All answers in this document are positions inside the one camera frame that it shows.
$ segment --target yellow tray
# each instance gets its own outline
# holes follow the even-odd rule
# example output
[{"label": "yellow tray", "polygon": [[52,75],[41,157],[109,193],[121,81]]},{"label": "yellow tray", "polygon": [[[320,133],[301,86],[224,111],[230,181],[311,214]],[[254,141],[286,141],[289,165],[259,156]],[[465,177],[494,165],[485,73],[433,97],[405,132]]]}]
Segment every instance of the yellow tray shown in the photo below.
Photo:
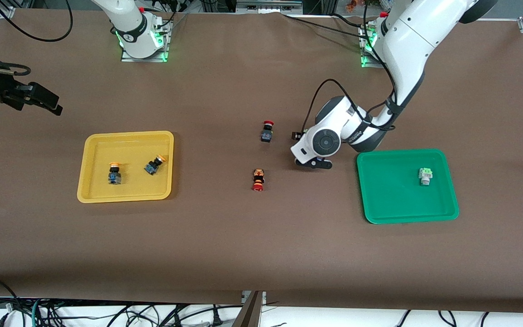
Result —
[{"label": "yellow tray", "polygon": [[[154,175],[145,166],[166,158]],[[108,184],[110,162],[120,163],[122,184]],[[173,135],[167,131],[94,134],[86,139],[78,182],[82,203],[164,199],[171,193]]]}]

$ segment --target green tray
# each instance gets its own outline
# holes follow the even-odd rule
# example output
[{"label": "green tray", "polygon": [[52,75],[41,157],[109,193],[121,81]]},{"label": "green tray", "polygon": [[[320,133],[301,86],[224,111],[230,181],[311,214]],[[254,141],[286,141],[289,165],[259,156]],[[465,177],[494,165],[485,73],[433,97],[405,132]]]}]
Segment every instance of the green tray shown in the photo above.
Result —
[{"label": "green tray", "polygon": [[[447,159],[438,149],[361,153],[356,164],[371,223],[448,221],[459,215]],[[429,186],[421,186],[419,168],[433,171]]]}]

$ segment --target plastic tray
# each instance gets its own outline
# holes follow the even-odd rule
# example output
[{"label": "plastic tray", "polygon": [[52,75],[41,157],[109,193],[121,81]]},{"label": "plastic tray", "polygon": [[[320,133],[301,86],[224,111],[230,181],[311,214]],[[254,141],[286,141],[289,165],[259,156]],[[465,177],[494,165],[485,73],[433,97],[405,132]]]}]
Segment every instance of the plastic tray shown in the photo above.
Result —
[{"label": "plastic tray", "polygon": [[[459,215],[447,159],[438,149],[361,153],[356,163],[371,223],[448,221]],[[433,171],[429,186],[421,186],[419,168]]]},{"label": "plastic tray", "polygon": [[[151,176],[144,168],[158,154],[167,161]],[[108,184],[110,162],[120,163],[122,184]],[[84,145],[78,200],[104,203],[164,199],[171,193],[172,176],[172,133],[94,134]]]}]

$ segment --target brown tabletop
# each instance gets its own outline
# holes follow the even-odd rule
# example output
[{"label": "brown tabletop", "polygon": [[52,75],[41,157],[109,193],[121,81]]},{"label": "brown tabletop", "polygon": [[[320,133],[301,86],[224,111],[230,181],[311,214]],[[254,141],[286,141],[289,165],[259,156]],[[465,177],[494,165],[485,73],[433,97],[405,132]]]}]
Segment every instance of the brown tabletop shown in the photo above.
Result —
[{"label": "brown tabletop", "polygon": [[[67,12],[13,20],[56,37]],[[41,43],[0,22],[0,60],[31,67],[18,80],[64,106],[56,117],[0,105],[0,278],[18,295],[211,303],[260,289],[281,305],[523,311],[517,23],[458,25],[380,145],[448,157],[461,214],[411,225],[365,220],[351,147],[321,171],[298,168],[289,151],[324,79],[366,108],[390,92],[383,70],[361,68],[356,38],[277,13],[189,15],[169,62],[135,64],[119,61],[109,29],[102,12],[74,12],[67,39]],[[326,85],[314,113],[337,95]],[[268,119],[270,144],[259,140]],[[78,202],[86,138],[150,130],[176,137],[172,195]],[[255,168],[262,193],[251,191]]]}]

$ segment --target teal cable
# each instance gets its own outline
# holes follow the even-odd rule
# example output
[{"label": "teal cable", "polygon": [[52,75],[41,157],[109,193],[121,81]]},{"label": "teal cable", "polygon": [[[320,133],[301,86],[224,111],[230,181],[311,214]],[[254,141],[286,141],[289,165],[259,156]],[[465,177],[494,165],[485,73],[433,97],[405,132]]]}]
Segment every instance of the teal cable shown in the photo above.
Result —
[{"label": "teal cable", "polygon": [[31,308],[31,327],[35,327],[35,310],[38,308],[39,298],[35,301],[33,308]]}]

